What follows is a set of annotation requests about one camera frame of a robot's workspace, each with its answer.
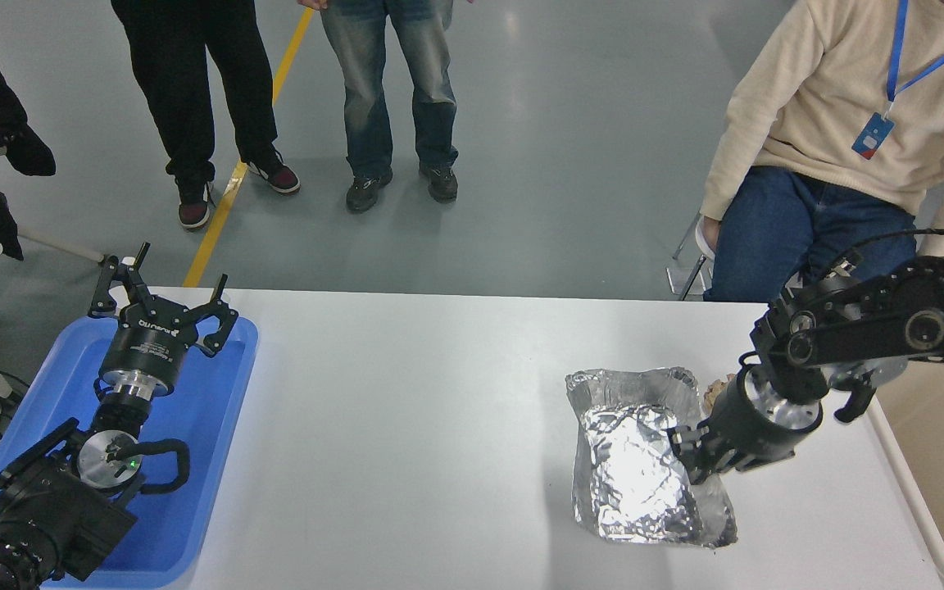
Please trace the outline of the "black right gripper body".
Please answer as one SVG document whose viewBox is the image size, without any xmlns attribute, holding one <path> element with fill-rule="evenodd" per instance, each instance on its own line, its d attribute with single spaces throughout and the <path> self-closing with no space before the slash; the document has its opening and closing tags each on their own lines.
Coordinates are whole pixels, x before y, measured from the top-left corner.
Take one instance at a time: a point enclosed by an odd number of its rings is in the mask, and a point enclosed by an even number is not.
<svg viewBox="0 0 944 590">
<path fill-rule="evenodd" d="M 708 427 L 711 473 L 753 470 L 795 456 L 818 428 L 818 402 L 783 398 L 761 367 L 745 367 L 719 394 Z"/>
</svg>

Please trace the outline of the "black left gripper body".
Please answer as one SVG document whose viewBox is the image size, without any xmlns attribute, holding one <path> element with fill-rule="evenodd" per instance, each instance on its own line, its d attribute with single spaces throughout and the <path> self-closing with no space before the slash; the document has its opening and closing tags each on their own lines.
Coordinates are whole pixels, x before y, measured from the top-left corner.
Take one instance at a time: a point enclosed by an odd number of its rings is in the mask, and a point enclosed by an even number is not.
<svg viewBox="0 0 944 590">
<path fill-rule="evenodd" d="M 124 372 L 139 372 L 162 384 L 175 384 L 195 343 L 196 321 L 190 307 L 175 303 L 125 306 L 98 370 L 100 378 L 112 384 Z"/>
</svg>

